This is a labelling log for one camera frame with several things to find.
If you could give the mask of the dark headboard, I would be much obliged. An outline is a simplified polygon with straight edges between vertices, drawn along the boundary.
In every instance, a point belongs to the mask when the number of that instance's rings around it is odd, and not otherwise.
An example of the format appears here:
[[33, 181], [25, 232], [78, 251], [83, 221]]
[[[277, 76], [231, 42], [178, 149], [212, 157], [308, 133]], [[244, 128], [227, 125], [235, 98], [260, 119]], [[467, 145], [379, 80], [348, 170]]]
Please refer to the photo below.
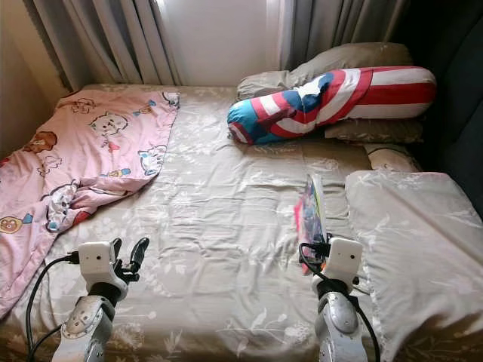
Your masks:
[[393, 39], [437, 79], [415, 158], [483, 206], [483, 0], [408, 0]]

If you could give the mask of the beige pillow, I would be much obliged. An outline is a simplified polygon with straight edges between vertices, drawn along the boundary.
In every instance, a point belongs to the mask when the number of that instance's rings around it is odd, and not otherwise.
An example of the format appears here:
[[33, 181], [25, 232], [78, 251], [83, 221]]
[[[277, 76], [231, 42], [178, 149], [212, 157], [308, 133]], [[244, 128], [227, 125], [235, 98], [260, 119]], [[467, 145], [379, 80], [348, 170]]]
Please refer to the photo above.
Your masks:
[[325, 128], [324, 136], [356, 143], [418, 143], [423, 127], [414, 118], [346, 118]]
[[249, 75], [238, 83], [237, 99], [248, 100], [299, 87], [335, 69], [376, 68], [376, 66], [412, 66], [408, 48], [392, 42], [342, 44], [318, 53], [293, 70], [270, 70]]

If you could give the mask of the bed with beige floral sheet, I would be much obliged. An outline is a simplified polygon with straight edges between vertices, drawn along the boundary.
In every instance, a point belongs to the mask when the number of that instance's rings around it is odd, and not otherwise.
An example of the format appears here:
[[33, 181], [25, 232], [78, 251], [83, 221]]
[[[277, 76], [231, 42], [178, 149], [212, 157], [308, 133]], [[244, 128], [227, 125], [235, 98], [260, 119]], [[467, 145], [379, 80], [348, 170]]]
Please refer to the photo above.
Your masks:
[[317, 299], [294, 204], [311, 173], [325, 227], [365, 246], [360, 304], [386, 362], [483, 362], [483, 218], [445, 173], [373, 171], [325, 139], [248, 146], [227, 135], [230, 87], [179, 87], [158, 176], [55, 241], [151, 241], [118, 304], [110, 361], [314, 361]]

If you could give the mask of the grey curtain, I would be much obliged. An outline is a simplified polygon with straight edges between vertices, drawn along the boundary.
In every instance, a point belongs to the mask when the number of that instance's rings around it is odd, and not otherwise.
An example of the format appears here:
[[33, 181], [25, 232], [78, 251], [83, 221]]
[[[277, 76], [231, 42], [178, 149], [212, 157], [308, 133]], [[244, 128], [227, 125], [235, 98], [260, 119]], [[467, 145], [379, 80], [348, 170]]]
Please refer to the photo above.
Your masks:
[[410, 0], [279, 0], [281, 68], [342, 44], [386, 42]]
[[159, 0], [21, 0], [61, 82], [180, 85]]

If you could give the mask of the colourful comic book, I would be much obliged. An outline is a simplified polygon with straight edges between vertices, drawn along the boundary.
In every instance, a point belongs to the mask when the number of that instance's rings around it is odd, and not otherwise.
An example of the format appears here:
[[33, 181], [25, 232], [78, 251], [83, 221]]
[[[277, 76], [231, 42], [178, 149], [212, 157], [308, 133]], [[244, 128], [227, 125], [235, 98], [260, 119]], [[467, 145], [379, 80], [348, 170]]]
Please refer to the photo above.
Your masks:
[[328, 245], [321, 178], [316, 173], [306, 175], [304, 190], [294, 206], [297, 244]]

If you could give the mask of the small white floral pillow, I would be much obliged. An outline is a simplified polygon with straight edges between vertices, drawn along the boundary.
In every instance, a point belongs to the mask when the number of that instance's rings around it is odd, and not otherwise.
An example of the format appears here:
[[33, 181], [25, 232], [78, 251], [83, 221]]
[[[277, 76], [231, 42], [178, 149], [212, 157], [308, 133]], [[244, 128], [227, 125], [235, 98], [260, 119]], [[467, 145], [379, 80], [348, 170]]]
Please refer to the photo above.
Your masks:
[[416, 173], [421, 171], [417, 160], [402, 145], [366, 143], [362, 145], [373, 170]]

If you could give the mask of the red white blue bolster pillow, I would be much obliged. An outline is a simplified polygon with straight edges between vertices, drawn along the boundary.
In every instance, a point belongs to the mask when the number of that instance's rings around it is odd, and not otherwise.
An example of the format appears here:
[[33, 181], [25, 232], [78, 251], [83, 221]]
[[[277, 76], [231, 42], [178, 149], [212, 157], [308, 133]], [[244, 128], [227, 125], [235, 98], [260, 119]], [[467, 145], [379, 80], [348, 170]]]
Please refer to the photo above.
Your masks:
[[239, 143], [275, 143], [346, 118], [411, 120], [436, 93], [437, 79], [418, 66], [335, 69], [290, 90], [239, 100], [227, 113], [227, 127]]

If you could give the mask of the pink cartoon print blanket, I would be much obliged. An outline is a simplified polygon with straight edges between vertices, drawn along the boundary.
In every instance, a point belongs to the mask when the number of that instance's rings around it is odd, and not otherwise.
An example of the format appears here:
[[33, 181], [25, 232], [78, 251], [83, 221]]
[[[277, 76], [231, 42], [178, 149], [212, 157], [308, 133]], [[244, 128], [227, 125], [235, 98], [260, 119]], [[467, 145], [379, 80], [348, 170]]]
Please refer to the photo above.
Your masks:
[[80, 90], [0, 163], [0, 313], [10, 313], [58, 235], [160, 173], [174, 92]]

